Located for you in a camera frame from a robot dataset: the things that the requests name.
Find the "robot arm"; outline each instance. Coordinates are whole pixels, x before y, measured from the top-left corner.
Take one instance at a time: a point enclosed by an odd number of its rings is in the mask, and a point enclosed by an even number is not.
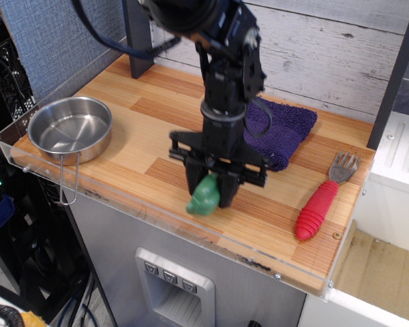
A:
[[[190,193],[209,171],[218,173],[219,206],[230,206],[240,184],[264,186],[267,178],[268,159],[243,139],[247,105],[263,90],[266,77],[256,19],[241,0],[140,0],[140,4],[161,28],[196,44],[206,90],[203,131],[172,132],[170,156],[185,164]]]

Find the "bowl handle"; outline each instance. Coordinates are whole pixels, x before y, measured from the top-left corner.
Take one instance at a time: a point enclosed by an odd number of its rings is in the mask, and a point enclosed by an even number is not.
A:
[[[79,176],[79,157],[80,157],[80,152],[77,152],[77,158],[76,158],[76,181],[74,182],[74,199],[71,202],[64,202],[63,200],[63,192],[62,192],[62,186],[63,186],[63,155],[61,155],[61,182],[59,184],[59,201],[64,206],[69,206],[73,203],[75,203],[77,199],[77,187],[78,187],[78,176]]]

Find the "purple cloth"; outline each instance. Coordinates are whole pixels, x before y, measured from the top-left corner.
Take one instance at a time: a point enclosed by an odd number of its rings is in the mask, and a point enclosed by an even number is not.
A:
[[[255,138],[245,130],[244,139],[252,148],[270,159],[269,169],[278,172],[288,167],[289,158],[309,135],[318,115],[305,108],[276,104],[262,98],[259,101],[270,108],[273,123],[263,137]],[[268,115],[253,103],[248,106],[245,118],[255,134],[263,131],[269,123]]]

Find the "green rubber object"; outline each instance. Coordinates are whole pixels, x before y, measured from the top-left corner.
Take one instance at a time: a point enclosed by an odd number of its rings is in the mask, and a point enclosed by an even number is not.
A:
[[[220,198],[218,175],[209,174],[199,182],[192,193],[192,199],[186,206],[186,211],[191,214],[210,215],[218,207]]]

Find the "stainless steel bowl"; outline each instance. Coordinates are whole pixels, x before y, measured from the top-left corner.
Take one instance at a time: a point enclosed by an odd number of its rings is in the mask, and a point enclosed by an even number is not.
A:
[[[29,122],[28,134],[43,156],[63,166],[76,165],[74,200],[76,201],[78,165],[100,155],[109,145],[112,114],[102,102],[90,97],[67,97],[36,112]]]

